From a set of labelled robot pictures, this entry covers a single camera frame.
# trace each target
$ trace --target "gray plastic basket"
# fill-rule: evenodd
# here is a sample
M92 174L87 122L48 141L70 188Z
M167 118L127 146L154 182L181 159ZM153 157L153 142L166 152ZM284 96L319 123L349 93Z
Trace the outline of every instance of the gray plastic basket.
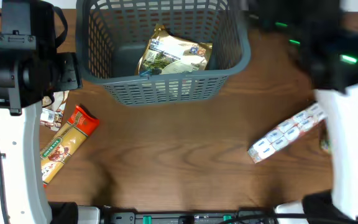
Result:
M206 100L250 60L238 0L77 0L76 51L82 77L103 85L124 105ZM135 76L153 34L163 24L174 36L212 42L209 70Z

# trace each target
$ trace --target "small packet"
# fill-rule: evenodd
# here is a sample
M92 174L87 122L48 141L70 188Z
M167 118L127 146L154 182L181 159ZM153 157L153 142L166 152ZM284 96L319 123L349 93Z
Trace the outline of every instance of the small packet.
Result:
M135 75L147 77L205 70L211 53L212 44L197 44L171 36L164 25L157 24Z
M283 121L263 138L259 139L248 150L248 154L255 163L260 162L305 135L325 117L324 111L318 103L315 103L306 110Z
M75 106L67 123L40 152L44 187L98 126L98 119L90 117L82 108Z
M53 94L55 101L49 96L42 99L42 114L40 125L46 126L52 131L59 131L62 126L62 119L65 112L68 93L70 91L61 91Z

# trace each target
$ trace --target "wooden table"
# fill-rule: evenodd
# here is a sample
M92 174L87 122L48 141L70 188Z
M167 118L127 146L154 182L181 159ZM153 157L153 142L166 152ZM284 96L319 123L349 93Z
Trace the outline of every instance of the wooden table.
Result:
M59 51L74 52L75 11L65 15L69 33ZM358 14L347 23L358 30ZM70 92L64 120L82 104L101 125L47 187L48 200L138 211L236 210L330 189L331 161L319 148L318 128L259 164L247 155L255 140L313 100L308 77L288 59L285 37L254 30L249 39L249 66L212 100L131 108L88 82ZM40 147L54 134L41 127Z

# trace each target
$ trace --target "basket mesh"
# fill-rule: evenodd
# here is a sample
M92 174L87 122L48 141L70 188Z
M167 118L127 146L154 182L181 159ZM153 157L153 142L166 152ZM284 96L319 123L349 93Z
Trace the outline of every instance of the basket mesh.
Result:
M211 98L228 76L217 75L217 70L234 67L243 55L238 13L229 7L230 3L231 0L90 1L86 15L89 23L84 23L88 30L84 43L87 71L106 80L105 89L125 105ZM135 66L156 23L165 25L174 36L213 42L209 70L193 78L185 74L180 78L178 74L156 75L150 80L115 82L115 78L134 77ZM122 57L125 54L132 58Z

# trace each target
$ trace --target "green led light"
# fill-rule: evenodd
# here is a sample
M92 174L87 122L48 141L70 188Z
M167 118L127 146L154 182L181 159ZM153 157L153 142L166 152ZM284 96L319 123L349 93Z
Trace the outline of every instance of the green led light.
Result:
M291 44L296 44L296 45L300 45L300 44L301 44L301 42L296 41L296 40L290 40L290 43L291 43Z
M341 61L350 63L350 64L355 64L358 62L358 59L354 58L354 57L350 57L348 55L341 55Z
M276 26L279 26L279 27L288 27L288 25L286 25L285 23L282 23L282 22L276 22L275 24L276 24Z

